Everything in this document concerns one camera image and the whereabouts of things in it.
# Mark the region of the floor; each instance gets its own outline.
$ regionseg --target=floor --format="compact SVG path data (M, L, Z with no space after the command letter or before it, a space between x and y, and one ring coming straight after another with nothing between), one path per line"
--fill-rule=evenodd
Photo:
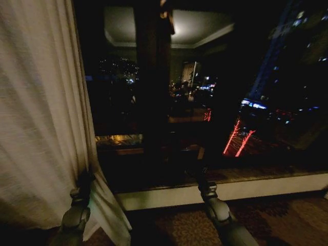
M328 200L274 196L230 201L229 206L260 245L328 245ZM131 211L132 245L221 245L203 205ZM99 229L85 245L112 245Z

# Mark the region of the sheer curtain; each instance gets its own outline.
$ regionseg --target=sheer curtain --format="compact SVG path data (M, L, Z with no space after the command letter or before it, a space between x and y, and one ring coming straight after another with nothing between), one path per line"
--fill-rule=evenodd
M0 2L0 220L60 225L89 165L96 180L85 238L99 224L116 245L131 229L97 161L70 0Z

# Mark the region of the white curtain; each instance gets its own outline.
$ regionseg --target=white curtain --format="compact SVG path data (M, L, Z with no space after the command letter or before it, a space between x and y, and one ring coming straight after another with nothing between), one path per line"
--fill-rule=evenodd
M0 220L60 225L91 165L91 219L116 245L131 229L100 170L70 0L0 1Z

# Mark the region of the city lights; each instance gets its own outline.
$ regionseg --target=city lights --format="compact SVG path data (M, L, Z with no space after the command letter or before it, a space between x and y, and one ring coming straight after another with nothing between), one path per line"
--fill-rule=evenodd
M245 147L247 141L250 139L251 135L254 133L255 131L250 130L249 134L242 140L241 146L237 152L237 154L235 155L235 157L238 157L240 155L240 152L242 151L242 149Z
M253 104L253 108L257 108L257 109L266 109L265 106L262 106L260 104Z
M208 112L205 112L205 114L204 114L204 121L210 121L211 120L211 114L212 114L211 109L208 109Z
M250 101L247 101L247 100L241 101L241 104L249 104L249 103L250 103Z
M238 130L239 130L239 128L238 128L238 126L239 126L239 123L240 123L240 120L238 120L237 121L237 124L235 125L235 127L234 127L234 130L233 130L233 132L232 132L232 134L231 134L231 137L230 137L230 139L229 139L229 141L228 141L228 143L227 143L227 146L225 147L225 149L224 149L224 154L227 152L227 149L228 149L228 147L229 147L229 145L230 145L230 142L231 142L231 140L237 135L237 133L238 133Z

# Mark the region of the red neon light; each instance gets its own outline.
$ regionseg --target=red neon light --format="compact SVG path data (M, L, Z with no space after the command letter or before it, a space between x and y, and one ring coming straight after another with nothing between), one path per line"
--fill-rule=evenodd
M250 130L249 134L242 140L241 146L237 152L237 154L235 155L236 157L238 157L240 155L240 152L242 151L242 149L245 147L248 139L250 139L251 135L254 133L255 131Z
M210 121L211 120L211 113L212 113L212 111L211 111L211 109L207 109L207 110L209 110L209 112L208 113L206 113L205 112L205 114L204 114L204 121Z
M237 124L234 127L234 131L232 132L231 137L230 137L230 139L229 139L229 141L227 143L227 146L224 149L224 152L223 152L224 154L226 153L226 151L228 149L228 146L230 145L231 140L237 135L237 132L239 130L239 128L238 128L239 122L240 122L240 120L237 121Z

